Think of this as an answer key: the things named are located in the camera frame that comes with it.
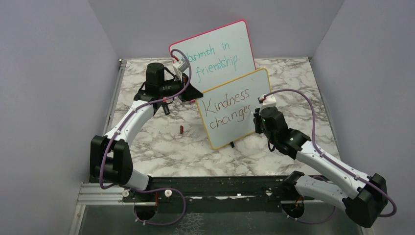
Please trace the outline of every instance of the yellow-framed whiteboard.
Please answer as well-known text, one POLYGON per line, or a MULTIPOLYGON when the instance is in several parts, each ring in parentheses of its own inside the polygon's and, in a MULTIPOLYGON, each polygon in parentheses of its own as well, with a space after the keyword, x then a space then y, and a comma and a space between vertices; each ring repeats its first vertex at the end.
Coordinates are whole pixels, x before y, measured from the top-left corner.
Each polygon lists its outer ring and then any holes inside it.
POLYGON ((264 68, 203 92, 196 100, 210 146, 219 149, 255 131, 258 97, 271 91, 268 71, 264 68))

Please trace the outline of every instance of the robotic arm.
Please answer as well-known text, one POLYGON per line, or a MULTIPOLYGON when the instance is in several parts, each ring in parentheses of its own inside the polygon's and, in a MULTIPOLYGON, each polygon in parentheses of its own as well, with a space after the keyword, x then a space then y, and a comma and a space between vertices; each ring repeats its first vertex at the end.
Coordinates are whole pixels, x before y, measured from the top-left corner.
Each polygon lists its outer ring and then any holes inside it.
MULTIPOLYGON (((139 106, 154 100, 160 100, 167 96, 177 94, 182 90, 188 76, 183 73, 188 67, 187 63, 180 60, 173 64, 176 76, 173 79, 165 80, 164 71, 171 73, 161 63, 151 63, 147 66, 146 81, 134 96, 134 102, 122 118, 122 120, 104 136, 95 136, 91 141, 90 154, 90 175, 99 178, 100 171, 103 170, 103 179, 116 184, 124 185, 138 190, 145 190, 151 178, 133 169, 129 146, 140 132, 143 125, 157 112, 159 107, 163 107, 164 113, 170 113, 167 103, 154 103, 140 109, 139 106), (107 146, 110 144, 109 151, 113 151, 113 157, 106 156, 107 146)), ((190 83, 187 88, 179 95, 182 102, 190 101, 203 97, 203 94, 195 89, 190 83)))
POLYGON ((333 182, 329 184, 295 171, 285 180, 287 189, 298 196, 310 196, 330 203, 346 211, 355 223, 370 228, 388 200, 358 178, 367 179, 386 194, 385 179, 378 174, 369 176, 351 168, 318 145, 316 146, 320 151, 316 150, 307 135, 288 128, 284 115, 276 107, 277 101, 273 95, 261 97, 259 101, 262 106, 254 113, 255 132, 265 134, 269 143, 274 146, 270 150, 277 149, 280 153, 311 166, 333 182), (342 168, 353 172, 355 177, 342 168))

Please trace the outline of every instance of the whiteboard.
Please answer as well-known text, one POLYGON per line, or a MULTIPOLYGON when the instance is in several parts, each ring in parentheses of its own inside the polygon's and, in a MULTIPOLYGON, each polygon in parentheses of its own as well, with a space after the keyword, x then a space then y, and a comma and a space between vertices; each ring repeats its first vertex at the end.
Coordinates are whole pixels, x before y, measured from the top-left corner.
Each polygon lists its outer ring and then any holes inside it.
MULTIPOLYGON (((255 70, 245 21, 173 43, 169 51, 172 49, 186 54, 192 67, 191 84, 200 92, 255 70)), ((183 58, 177 52, 174 55, 183 58)))
POLYGON ((253 133, 253 112, 260 107, 258 97, 270 91, 264 68, 205 91, 196 104, 212 148, 253 133))

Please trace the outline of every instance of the marble surface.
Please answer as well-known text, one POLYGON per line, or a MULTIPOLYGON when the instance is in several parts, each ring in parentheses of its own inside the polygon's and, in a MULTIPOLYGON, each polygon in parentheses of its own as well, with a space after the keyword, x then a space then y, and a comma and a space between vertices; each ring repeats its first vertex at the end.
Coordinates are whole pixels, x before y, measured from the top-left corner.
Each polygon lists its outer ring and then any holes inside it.
MULTIPOLYGON (((136 59, 127 63, 118 97, 114 127, 126 114, 151 62, 171 67, 170 59, 136 59)), ((307 58, 255 59, 257 68, 266 68, 272 90, 291 88, 304 92, 316 110, 317 143, 328 153, 339 157, 320 93, 307 58)), ((289 127, 311 136, 312 117, 305 99, 292 92, 276 94, 278 109, 289 127)), ((213 150, 205 133, 195 103, 175 100, 170 115, 160 108, 131 144, 134 169, 152 176, 248 176, 288 175, 293 170, 318 174, 309 166, 277 151, 270 152, 264 135, 252 134, 231 146, 213 150), (180 134, 180 125, 184 133, 180 134)))

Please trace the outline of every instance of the gray wall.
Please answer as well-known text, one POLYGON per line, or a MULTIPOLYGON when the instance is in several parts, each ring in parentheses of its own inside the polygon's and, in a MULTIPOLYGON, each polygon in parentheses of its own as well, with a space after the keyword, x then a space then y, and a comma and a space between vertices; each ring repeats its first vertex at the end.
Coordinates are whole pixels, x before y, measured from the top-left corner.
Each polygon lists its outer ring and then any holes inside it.
POLYGON ((117 56, 87 0, 0 3, 0 234, 67 234, 117 56))
POLYGON ((122 58, 168 57, 171 43, 244 18, 255 57, 311 57, 343 0, 89 0, 122 58))
POLYGON ((377 235, 415 229, 414 12, 413 0, 346 0, 312 60, 342 159, 383 175, 397 202, 377 235))

